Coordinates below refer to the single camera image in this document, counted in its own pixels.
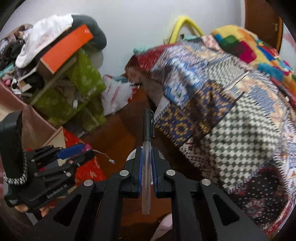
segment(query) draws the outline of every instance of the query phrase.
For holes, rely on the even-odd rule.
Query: brown door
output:
[[[281,45],[283,22],[265,0],[245,0],[245,28],[277,51]]]

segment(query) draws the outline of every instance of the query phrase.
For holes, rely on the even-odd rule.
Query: orange box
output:
[[[50,79],[57,70],[84,44],[93,38],[84,24],[57,42],[39,60],[37,72]]]

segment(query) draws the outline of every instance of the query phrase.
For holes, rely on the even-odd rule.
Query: patchwork blanket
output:
[[[290,103],[295,107],[296,75],[289,64],[279,57],[276,49],[260,40],[256,34],[236,25],[217,28],[212,35],[224,51],[272,76],[279,88],[285,86]]]
[[[295,199],[296,151],[295,114],[270,77],[201,39],[139,52],[131,69],[169,100],[156,127],[269,234]]]

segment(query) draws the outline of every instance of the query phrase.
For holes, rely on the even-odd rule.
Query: yellow tube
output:
[[[179,32],[183,26],[184,23],[187,23],[189,24],[190,26],[192,26],[193,28],[196,29],[196,31],[201,35],[203,36],[204,33],[201,31],[201,29],[199,28],[199,26],[197,26],[197,24],[191,19],[189,18],[188,16],[180,16],[178,18],[178,21],[176,22],[176,25],[174,27],[174,30],[172,32],[172,35],[170,37],[170,41],[169,41],[169,44],[174,44],[176,43],[177,41],[177,38],[179,36]]]

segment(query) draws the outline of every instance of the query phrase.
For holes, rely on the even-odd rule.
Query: cable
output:
[[[97,153],[100,153],[100,154],[103,154],[105,157],[108,158],[108,161],[109,161],[109,162],[111,162],[112,164],[115,164],[115,161],[114,161],[113,159],[111,159],[106,153],[102,153],[102,152],[100,152],[100,151],[98,151],[98,150],[94,150],[94,149],[93,149],[93,151],[94,151],[94,152],[97,152]]]

